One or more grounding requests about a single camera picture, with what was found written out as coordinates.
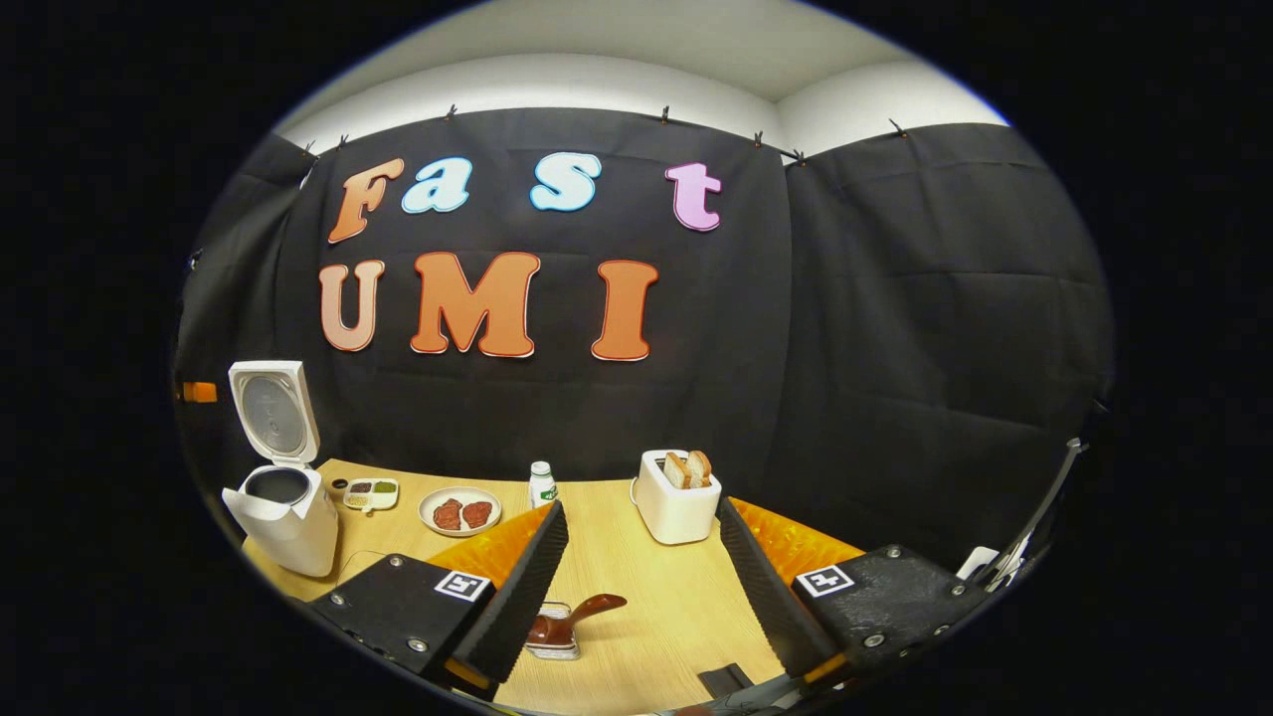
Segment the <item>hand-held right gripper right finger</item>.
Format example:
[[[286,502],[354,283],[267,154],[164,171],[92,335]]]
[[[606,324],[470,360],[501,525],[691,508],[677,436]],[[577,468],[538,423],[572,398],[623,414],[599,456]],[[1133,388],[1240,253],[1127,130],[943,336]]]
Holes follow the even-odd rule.
[[[906,547],[864,552],[733,497],[717,517],[773,652],[810,689],[894,671],[992,601],[987,586]]]

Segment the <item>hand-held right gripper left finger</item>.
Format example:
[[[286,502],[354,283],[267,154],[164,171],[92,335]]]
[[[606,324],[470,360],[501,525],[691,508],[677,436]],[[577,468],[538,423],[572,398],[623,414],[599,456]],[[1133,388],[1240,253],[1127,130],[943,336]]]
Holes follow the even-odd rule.
[[[426,561],[390,554],[311,608],[401,669],[482,698],[512,670],[569,541],[549,502]]]

